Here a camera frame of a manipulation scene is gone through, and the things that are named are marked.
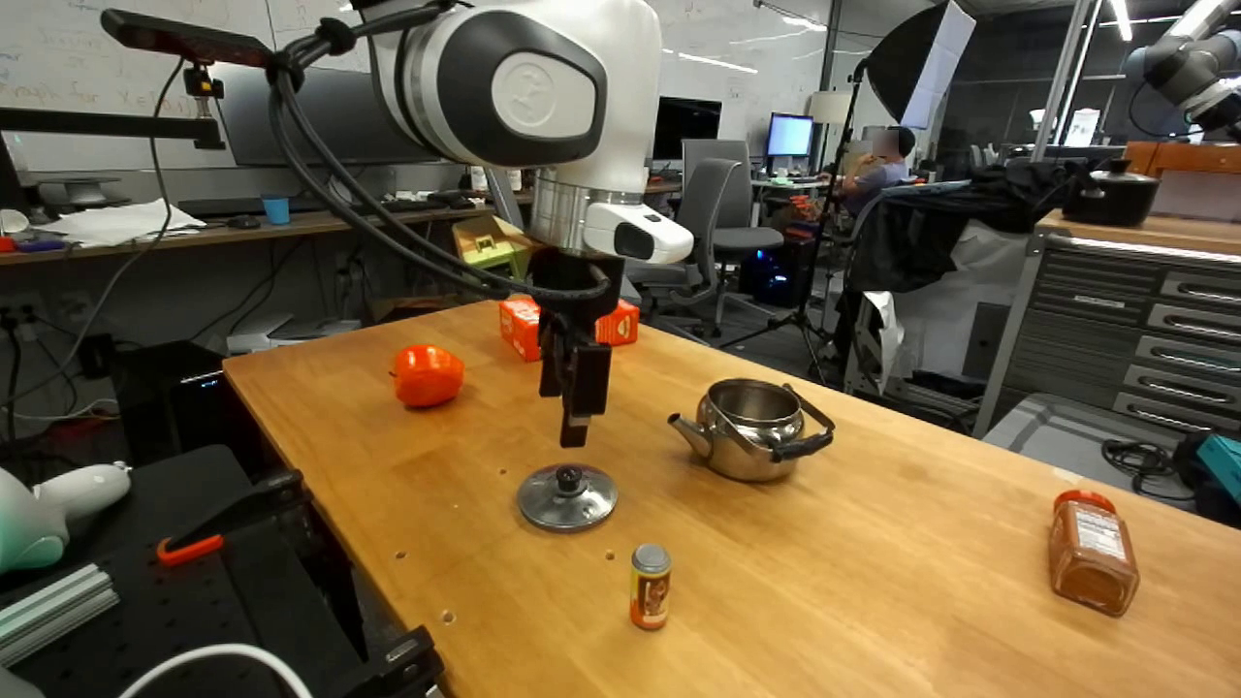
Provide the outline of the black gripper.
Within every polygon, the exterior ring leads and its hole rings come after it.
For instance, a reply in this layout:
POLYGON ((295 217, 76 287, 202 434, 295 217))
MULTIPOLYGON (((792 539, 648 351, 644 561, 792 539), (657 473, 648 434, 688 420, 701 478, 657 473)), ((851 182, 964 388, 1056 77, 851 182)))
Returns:
POLYGON ((577 432, 604 411, 608 344, 593 335, 595 318, 617 305, 619 265, 608 256, 568 256, 538 249, 532 261, 541 397, 562 397, 557 444, 581 444, 577 432))

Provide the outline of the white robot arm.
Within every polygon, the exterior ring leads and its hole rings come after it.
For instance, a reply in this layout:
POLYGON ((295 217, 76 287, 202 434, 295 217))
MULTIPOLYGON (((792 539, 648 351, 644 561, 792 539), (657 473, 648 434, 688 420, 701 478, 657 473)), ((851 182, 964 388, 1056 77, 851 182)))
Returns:
MULTIPOLYGON (((268 62, 270 127, 297 176, 316 155, 338 182, 376 199, 321 145, 297 110, 297 80, 324 55, 367 43, 389 125, 420 147, 470 167, 535 176, 528 278, 414 261, 478 295, 524 291, 538 304, 538 392, 562 401, 562 444, 581 444, 608 404, 613 349, 593 336, 617 305, 619 265, 677 265, 695 233, 644 203, 654 138, 663 27, 648 0, 372 0, 355 23, 321 18, 268 62)), ((354 212, 389 235, 394 222, 354 212)))

